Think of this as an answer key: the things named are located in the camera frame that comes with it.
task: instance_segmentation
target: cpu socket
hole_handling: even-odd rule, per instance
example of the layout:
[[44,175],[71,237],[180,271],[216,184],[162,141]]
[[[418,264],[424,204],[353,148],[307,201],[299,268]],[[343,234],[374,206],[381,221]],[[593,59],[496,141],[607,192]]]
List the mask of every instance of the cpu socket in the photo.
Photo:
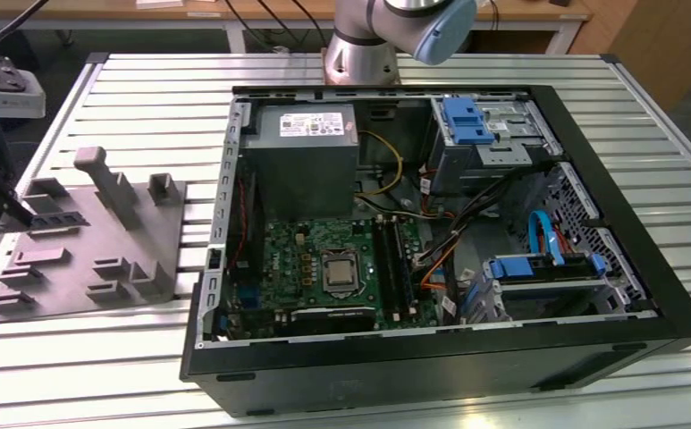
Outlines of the cpu socket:
[[331,294],[358,290],[358,257],[354,253],[323,253],[323,291]]

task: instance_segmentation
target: sticker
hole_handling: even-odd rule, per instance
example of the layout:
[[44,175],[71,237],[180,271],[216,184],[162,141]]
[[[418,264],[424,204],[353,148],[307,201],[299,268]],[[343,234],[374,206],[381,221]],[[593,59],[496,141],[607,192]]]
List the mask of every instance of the sticker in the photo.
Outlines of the sticker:
[[429,195],[429,185],[430,184],[432,184],[432,181],[429,181],[429,179],[425,179],[424,177],[418,181],[418,191],[425,195]]
[[222,16],[218,12],[187,12],[188,18],[219,18]]
[[442,302],[440,305],[442,308],[445,308],[445,311],[448,311],[450,315],[456,315],[456,304],[453,304],[453,301],[449,299],[449,297],[442,297]]
[[345,135],[342,114],[283,114],[279,121],[282,137]]
[[504,121],[490,121],[486,125],[489,131],[506,131],[506,124]]

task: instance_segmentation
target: power supply label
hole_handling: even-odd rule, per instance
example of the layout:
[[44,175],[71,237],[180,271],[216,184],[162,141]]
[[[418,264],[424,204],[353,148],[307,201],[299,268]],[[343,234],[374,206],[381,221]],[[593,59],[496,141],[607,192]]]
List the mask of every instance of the power supply label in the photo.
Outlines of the power supply label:
[[283,114],[282,137],[343,136],[342,114]]

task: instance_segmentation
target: slotted aluminum table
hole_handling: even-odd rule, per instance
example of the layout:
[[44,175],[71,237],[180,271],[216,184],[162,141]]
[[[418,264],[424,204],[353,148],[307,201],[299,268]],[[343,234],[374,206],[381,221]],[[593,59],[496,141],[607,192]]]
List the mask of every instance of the slotted aluminum table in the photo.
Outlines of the slotted aluminum table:
[[[399,67],[406,84],[556,87],[691,292],[691,144],[623,66],[596,56],[472,55],[434,68],[402,57]],[[25,176],[90,184],[72,169],[74,151],[100,145],[107,163],[130,181],[144,181],[152,172],[188,181],[180,299],[154,307],[0,324],[0,427],[691,424],[691,348],[647,359],[580,391],[239,421],[194,384],[178,380],[188,295],[204,263],[230,89],[306,84],[321,84],[317,55],[111,55],[84,66]],[[11,236],[0,238],[0,268],[12,242]]]

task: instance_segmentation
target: green motherboard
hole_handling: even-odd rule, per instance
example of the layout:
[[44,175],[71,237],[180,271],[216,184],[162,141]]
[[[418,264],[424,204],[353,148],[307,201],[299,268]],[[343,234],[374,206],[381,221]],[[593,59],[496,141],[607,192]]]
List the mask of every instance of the green motherboard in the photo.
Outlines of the green motherboard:
[[[262,284],[241,312],[245,338],[279,336],[278,323],[294,310],[314,307],[369,307],[375,310],[373,330],[429,327],[438,324],[432,297],[417,299],[410,316],[385,316],[383,289],[373,243],[375,220],[267,223]],[[420,251],[413,220],[397,225],[401,252]]]

